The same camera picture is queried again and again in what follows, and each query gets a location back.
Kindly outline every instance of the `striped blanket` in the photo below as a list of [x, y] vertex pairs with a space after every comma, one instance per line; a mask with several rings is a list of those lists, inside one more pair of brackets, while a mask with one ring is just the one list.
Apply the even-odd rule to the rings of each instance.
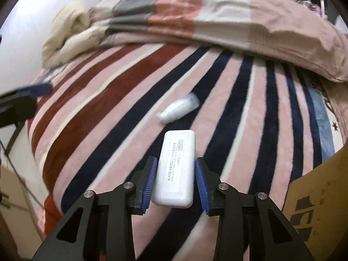
[[[282, 208], [288, 184], [342, 147], [318, 76], [221, 47], [132, 44], [95, 51], [38, 79], [53, 93], [28, 123], [35, 159], [65, 213], [86, 190], [114, 189], [159, 158], [164, 134], [191, 129], [196, 156], [238, 191]], [[156, 117], [193, 92], [200, 106], [167, 125]], [[189, 209], [150, 205], [133, 216], [138, 260], [212, 260], [217, 223]]]

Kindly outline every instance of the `white rectangular case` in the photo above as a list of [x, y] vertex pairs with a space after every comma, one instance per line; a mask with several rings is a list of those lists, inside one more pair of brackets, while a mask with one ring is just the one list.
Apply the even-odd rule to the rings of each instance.
[[154, 204], [172, 208], [192, 205], [195, 151], [194, 131], [166, 132], [151, 198]]

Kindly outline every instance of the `cream colored cloth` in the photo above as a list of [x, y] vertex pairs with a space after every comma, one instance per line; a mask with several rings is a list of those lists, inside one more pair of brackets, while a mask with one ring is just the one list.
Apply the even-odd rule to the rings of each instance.
[[62, 65], [86, 50], [96, 47], [104, 38], [105, 26], [90, 26], [88, 9], [82, 1], [62, 8], [52, 22], [49, 38], [42, 47], [42, 66]]

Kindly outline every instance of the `light blue fabric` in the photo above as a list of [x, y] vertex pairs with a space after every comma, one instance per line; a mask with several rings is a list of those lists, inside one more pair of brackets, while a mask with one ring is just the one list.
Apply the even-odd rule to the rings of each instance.
[[321, 92], [310, 85], [310, 76], [307, 73], [303, 74], [308, 85], [309, 94], [313, 100], [320, 135], [321, 159], [323, 162], [325, 162], [328, 158], [335, 154], [331, 123], [326, 112]]

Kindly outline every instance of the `white plastic wrapper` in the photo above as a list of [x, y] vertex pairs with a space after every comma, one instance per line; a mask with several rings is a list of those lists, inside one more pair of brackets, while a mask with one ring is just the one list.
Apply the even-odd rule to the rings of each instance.
[[174, 122], [188, 113], [197, 109], [199, 106], [199, 99], [194, 93], [171, 103], [162, 113], [157, 114], [161, 123], [168, 124]]

